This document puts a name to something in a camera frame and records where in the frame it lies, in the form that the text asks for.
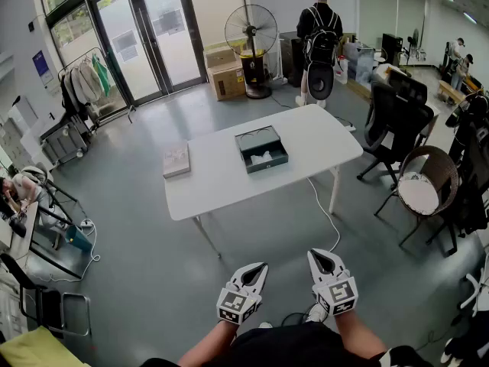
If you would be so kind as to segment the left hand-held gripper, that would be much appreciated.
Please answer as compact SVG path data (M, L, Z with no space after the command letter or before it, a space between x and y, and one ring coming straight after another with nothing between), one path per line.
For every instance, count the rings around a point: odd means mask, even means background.
M255 262L239 268L221 290L216 304L217 317L242 325L261 305L261 292L269 265Z

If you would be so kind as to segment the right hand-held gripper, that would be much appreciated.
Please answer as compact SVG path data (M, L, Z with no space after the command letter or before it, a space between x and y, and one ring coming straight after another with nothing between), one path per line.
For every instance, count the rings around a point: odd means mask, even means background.
M329 316L353 310L358 300L355 278L346 269L342 259L329 251L312 248L307 252L313 293Z

